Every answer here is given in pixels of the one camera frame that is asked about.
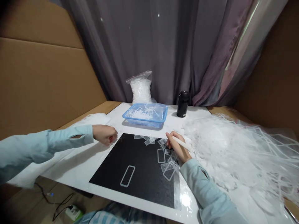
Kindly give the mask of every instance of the white table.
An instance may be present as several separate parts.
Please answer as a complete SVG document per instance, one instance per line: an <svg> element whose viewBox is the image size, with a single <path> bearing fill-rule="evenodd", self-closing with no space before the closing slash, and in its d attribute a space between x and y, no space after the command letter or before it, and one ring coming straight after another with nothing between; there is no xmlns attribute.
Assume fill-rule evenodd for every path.
<svg viewBox="0 0 299 224"><path fill-rule="evenodd" d="M131 105L132 104L129 103L122 103L108 114L111 118L108 125L115 127L119 133L118 137L120 137L122 133L129 133L166 138L165 132L170 133L173 130L179 131L183 124L187 121L193 120L195 117L211 115L206 108L188 107L186 117L179 118L176 116L177 106L168 106L167 118L163 128L160 130L156 130L154 128L145 129L141 126L138 127L129 125L129 123L125 122L125 119L122 117L123 113L129 109ZM182 209L180 211L89 183L89 180L97 171L112 148L113 146L105 148L100 143L93 143L84 147L73 149L70 154L47 170L43 176L62 184L66 184L68 186L181 223L199 222L197 218L198 205L196 199L181 174L180 197Z"/></svg>

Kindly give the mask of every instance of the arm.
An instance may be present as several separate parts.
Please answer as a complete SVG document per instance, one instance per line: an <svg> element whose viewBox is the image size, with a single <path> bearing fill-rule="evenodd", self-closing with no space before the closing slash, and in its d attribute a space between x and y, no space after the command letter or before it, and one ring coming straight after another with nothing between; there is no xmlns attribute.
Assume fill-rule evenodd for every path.
<svg viewBox="0 0 299 224"><path fill-rule="evenodd" d="M56 152L93 143L93 138L108 145L117 138L117 131L107 125L84 125L8 137L0 141L0 184L32 162L43 163L53 158Z"/></svg>
<svg viewBox="0 0 299 224"><path fill-rule="evenodd" d="M189 152L180 146L172 136L185 142L184 138L176 132L166 133L167 145L173 148L184 163L180 169L194 196L202 206L199 210L203 224L246 224L247 222L239 214L229 196L222 192L215 183L210 180L207 172L196 159L192 159Z"/></svg>

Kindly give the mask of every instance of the black thermos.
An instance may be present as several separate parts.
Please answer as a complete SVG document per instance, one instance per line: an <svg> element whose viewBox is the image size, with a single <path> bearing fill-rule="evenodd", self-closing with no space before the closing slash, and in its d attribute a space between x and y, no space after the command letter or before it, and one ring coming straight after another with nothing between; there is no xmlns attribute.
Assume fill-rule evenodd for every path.
<svg viewBox="0 0 299 224"><path fill-rule="evenodd" d="M187 91L181 91L178 95L178 117L186 117L187 108L189 104L190 93Z"/></svg>

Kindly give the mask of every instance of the light blue sleeve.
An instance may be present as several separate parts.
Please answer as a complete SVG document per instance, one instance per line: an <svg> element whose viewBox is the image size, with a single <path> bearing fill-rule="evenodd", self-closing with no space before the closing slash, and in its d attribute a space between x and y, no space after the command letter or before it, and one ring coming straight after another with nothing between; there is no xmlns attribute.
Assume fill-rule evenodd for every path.
<svg viewBox="0 0 299 224"><path fill-rule="evenodd" d="M199 213L203 224L247 224L229 196L210 180L208 173L197 159L185 162L180 172L202 206Z"/></svg>
<svg viewBox="0 0 299 224"><path fill-rule="evenodd" d="M56 152L93 143L92 125L59 131L46 130L14 135L0 141L0 184L9 181L31 163L43 163Z"/></svg>

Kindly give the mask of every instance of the black mat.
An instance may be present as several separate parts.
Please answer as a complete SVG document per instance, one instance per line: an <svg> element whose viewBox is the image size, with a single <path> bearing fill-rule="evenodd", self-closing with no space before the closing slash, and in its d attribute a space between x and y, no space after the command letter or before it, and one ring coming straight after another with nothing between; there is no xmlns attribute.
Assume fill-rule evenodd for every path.
<svg viewBox="0 0 299 224"><path fill-rule="evenodd" d="M134 139L132 134L123 134L101 166L90 179L90 183L142 198L154 203L179 209L175 200L180 201L179 177L175 173L171 181L163 176L158 163L157 149L161 148L156 139L155 144L144 144L144 139ZM129 172L134 173L131 181Z"/></svg>

